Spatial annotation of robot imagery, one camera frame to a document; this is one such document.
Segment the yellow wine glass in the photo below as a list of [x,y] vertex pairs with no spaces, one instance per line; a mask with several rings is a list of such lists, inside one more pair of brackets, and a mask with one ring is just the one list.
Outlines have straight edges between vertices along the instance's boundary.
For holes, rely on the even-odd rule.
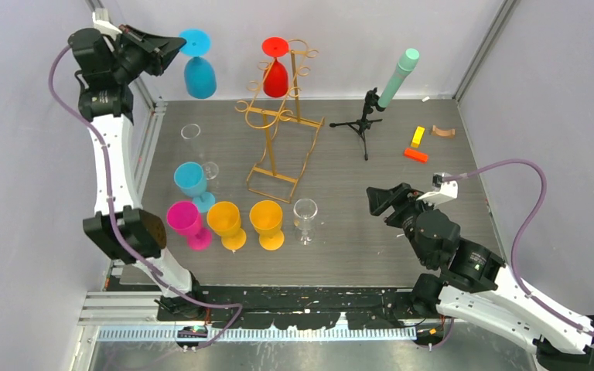
[[215,203],[207,213],[207,224],[227,250],[237,251],[245,245],[247,235],[242,229],[241,213],[235,204],[228,201]]
[[279,204],[269,199],[262,200],[251,207],[249,219],[262,248],[273,251],[283,245],[283,212]]

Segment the clear wine glass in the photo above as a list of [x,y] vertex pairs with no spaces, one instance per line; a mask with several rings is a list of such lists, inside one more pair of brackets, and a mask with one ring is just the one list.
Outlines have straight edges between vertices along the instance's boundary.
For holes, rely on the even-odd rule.
[[219,167],[207,155],[201,127],[198,124],[187,124],[182,127],[180,134],[189,152],[196,157],[196,162],[200,163],[206,179],[216,179],[219,175]]
[[295,235],[302,245],[314,240],[318,206],[312,199],[298,199],[293,206]]

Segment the pink wine glass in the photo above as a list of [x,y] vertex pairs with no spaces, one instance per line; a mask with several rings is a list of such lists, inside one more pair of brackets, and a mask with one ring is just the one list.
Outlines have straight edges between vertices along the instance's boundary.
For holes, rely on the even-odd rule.
[[205,250],[212,242],[212,233],[203,225],[203,217],[191,201],[173,203],[166,213],[170,228],[186,239],[192,250]]

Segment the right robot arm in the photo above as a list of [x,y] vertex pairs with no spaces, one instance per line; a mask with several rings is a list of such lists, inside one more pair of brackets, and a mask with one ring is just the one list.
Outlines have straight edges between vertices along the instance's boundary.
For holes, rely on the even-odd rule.
[[534,355],[547,370],[594,370],[594,315],[581,315],[517,283],[504,259],[467,240],[457,223],[438,206],[458,196],[455,181],[435,180],[423,192],[401,183],[366,190],[370,214],[403,230],[420,264],[410,294],[411,309],[421,317],[458,318],[498,335]]

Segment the blue wine glass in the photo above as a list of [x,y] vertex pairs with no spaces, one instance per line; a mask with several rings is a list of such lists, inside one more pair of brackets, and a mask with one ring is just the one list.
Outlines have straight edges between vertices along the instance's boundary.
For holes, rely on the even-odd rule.
[[196,99],[207,99],[217,90],[214,68],[204,56],[210,51],[210,37],[200,29],[186,29],[179,36],[186,41],[181,53],[190,57],[183,71],[187,93]]
[[182,163],[176,168],[173,180],[181,192],[191,198],[200,213],[207,213],[216,203],[215,196],[207,189],[207,177],[200,164]]

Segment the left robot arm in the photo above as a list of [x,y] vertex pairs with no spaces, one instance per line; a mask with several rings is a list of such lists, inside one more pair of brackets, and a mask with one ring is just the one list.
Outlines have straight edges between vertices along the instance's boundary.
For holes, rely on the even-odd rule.
[[91,26],[70,35],[80,85],[73,114],[86,125],[94,149],[97,196],[85,235],[111,260],[143,271],[160,288],[158,303],[176,306],[189,320],[200,318],[206,299],[193,291],[193,274],[167,248],[164,223],[142,207],[130,159],[134,95],[142,73],[162,75],[186,40],[157,36],[129,25]]

